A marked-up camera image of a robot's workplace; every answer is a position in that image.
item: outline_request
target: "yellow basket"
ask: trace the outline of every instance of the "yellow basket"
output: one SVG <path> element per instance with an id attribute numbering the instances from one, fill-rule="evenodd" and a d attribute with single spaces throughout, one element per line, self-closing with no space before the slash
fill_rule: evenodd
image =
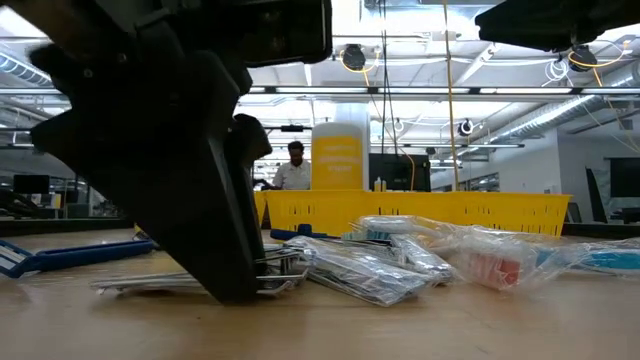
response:
<path id="1" fill-rule="evenodd" d="M 256 210 L 258 210 L 258 223 L 262 225 L 264 209 L 267 206 L 267 195 L 264 191 L 256 191 L 253 193 L 253 198 L 256 202 Z"/>
<path id="2" fill-rule="evenodd" d="M 560 236 L 570 196 L 510 193 L 400 193 L 364 191 L 270 191 L 274 229 L 340 235 L 364 215 L 416 215 L 457 225 Z"/>

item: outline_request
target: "man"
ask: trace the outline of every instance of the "man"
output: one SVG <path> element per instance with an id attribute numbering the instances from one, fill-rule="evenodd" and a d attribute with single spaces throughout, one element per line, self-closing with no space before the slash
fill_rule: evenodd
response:
<path id="1" fill-rule="evenodd" d="M 303 159 L 304 145 L 300 141 L 289 144 L 290 162 L 280 166 L 273 179 L 274 190 L 310 190 L 311 164 Z"/>

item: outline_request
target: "bottle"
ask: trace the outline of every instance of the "bottle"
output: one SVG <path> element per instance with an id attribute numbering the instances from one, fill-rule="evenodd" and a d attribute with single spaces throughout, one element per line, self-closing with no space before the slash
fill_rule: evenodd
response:
<path id="1" fill-rule="evenodd" d="M 373 183 L 373 191 L 375 192 L 382 191 L 382 180 L 380 180 L 380 176 L 378 176 L 378 179 Z"/>

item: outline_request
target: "black monitor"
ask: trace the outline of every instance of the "black monitor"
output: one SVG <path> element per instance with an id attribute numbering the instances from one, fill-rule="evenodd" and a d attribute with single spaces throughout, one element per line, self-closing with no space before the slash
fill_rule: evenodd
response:
<path id="1" fill-rule="evenodd" d="M 611 161 L 611 197 L 640 197 L 640 158 Z"/>
<path id="2" fill-rule="evenodd" d="M 431 192 L 431 164 L 428 155 L 411 155 L 415 163 L 414 191 Z M 369 188 L 380 179 L 387 182 L 387 190 L 409 191 L 411 189 L 411 161 L 403 154 L 369 154 Z"/>
<path id="3" fill-rule="evenodd" d="M 18 194 L 48 194 L 49 175 L 14 175 L 13 192 Z"/>

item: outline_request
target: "white shirt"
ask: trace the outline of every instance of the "white shirt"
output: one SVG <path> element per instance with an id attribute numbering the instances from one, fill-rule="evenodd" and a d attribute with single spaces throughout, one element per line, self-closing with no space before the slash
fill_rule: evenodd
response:
<path id="1" fill-rule="evenodd" d="M 280 166 L 273 178 L 273 185 L 283 190 L 310 190 L 311 164 L 302 160 L 300 166 L 293 166 L 290 162 Z"/>

